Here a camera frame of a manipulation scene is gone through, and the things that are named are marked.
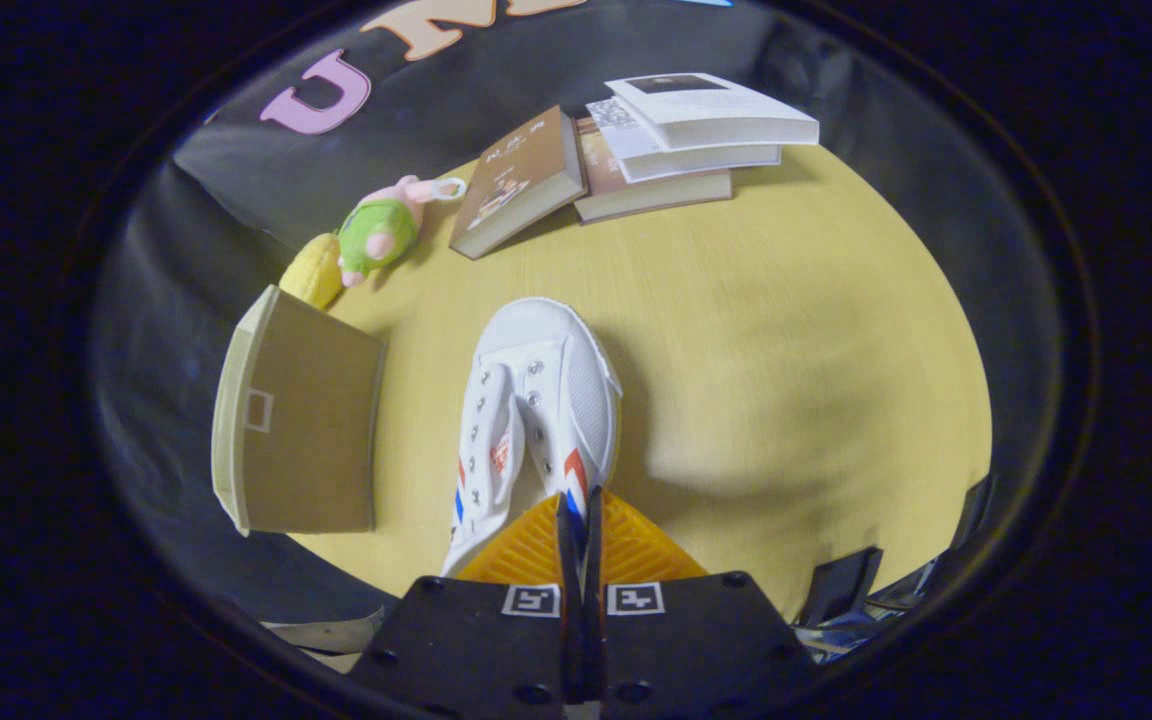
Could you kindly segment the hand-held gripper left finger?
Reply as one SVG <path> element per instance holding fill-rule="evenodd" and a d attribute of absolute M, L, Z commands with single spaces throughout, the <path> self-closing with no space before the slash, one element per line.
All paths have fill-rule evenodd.
<path fill-rule="evenodd" d="M 535 556 L 539 579 L 416 579 L 348 679 L 431 717 L 570 717 L 582 703 L 577 521 L 552 497 L 499 535 L 493 560 Z"/>

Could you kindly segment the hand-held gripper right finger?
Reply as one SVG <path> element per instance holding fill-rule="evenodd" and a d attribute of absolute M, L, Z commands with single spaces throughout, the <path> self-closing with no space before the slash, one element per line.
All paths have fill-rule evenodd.
<path fill-rule="evenodd" d="M 598 717 L 778 717 L 817 664 L 753 577 L 609 583 L 607 495 L 590 498 L 584 684 Z"/>

